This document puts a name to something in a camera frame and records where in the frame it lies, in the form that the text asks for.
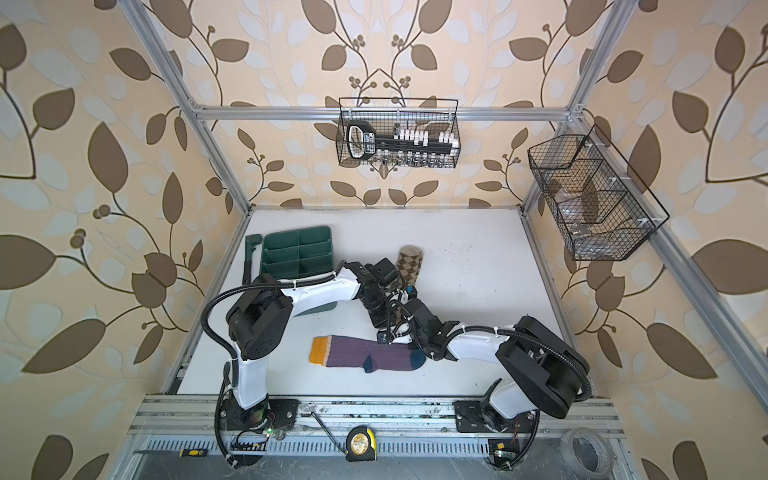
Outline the brown argyle sock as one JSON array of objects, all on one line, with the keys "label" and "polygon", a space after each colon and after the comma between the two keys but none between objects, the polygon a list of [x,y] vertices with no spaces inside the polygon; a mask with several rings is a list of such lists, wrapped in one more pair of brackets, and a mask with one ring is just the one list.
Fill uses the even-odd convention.
[{"label": "brown argyle sock", "polygon": [[402,305],[417,296],[416,282],[423,259],[422,249],[414,245],[403,246],[398,253],[396,267],[400,276],[400,287],[395,299]]}]

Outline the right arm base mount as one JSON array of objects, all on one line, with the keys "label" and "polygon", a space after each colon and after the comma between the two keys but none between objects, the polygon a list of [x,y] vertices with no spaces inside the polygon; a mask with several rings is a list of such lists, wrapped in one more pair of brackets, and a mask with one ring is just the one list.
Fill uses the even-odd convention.
[{"label": "right arm base mount", "polygon": [[540,423],[540,412],[532,410],[506,419],[480,400],[453,403],[459,433],[499,434],[490,438],[488,461],[499,471],[512,471],[531,449]]}]

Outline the purple striped sock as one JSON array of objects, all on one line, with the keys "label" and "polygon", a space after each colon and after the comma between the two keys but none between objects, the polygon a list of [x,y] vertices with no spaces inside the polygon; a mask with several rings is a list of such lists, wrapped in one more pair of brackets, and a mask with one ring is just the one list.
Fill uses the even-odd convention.
[{"label": "purple striped sock", "polygon": [[418,349],[404,344],[379,344],[348,336],[315,337],[309,362],[327,368],[361,368],[365,373],[415,371],[427,358]]}]

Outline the green divided organizer tray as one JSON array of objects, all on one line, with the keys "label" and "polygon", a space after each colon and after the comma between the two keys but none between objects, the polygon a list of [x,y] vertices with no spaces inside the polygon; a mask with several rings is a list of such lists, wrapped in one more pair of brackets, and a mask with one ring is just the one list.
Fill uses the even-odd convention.
[{"label": "green divided organizer tray", "polygon": [[277,280],[321,276],[335,269],[332,230],[327,225],[285,230],[264,237],[260,274]]}]

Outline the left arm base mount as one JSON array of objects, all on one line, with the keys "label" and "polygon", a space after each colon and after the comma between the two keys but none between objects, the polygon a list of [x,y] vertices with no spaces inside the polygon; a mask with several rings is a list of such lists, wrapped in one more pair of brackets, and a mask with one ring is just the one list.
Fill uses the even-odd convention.
[{"label": "left arm base mount", "polygon": [[278,441],[293,428],[298,416],[297,399],[270,399],[244,409],[230,392],[217,400],[214,434],[217,447],[233,469],[254,465],[267,453],[271,440]]}]

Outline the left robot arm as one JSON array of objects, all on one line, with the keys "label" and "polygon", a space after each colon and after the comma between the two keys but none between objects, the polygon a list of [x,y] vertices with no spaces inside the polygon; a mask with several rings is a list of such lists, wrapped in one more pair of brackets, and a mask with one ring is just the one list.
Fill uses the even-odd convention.
[{"label": "left robot arm", "polygon": [[375,328],[391,331],[392,302],[415,295],[416,289],[388,259],[377,264],[343,261],[313,277],[277,280],[265,274],[226,290],[205,305],[200,325],[228,353],[225,381],[236,405],[247,411],[266,404],[268,356],[293,317],[330,303],[359,301]]}]

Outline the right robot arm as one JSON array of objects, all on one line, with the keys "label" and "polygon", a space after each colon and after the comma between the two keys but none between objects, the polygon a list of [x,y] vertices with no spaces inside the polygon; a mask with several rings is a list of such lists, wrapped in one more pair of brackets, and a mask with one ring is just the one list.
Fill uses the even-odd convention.
[{"label": "right robot arm", "polygon": [[521,414],[563,419],[573,404],[593,396],[588,362],[532,316],[499,328],[443,322],[418,299],[392,305],[407,322],[411,343],[428,359],[503,367],[507,377],[492,383],[476,413],[494,431]]}]

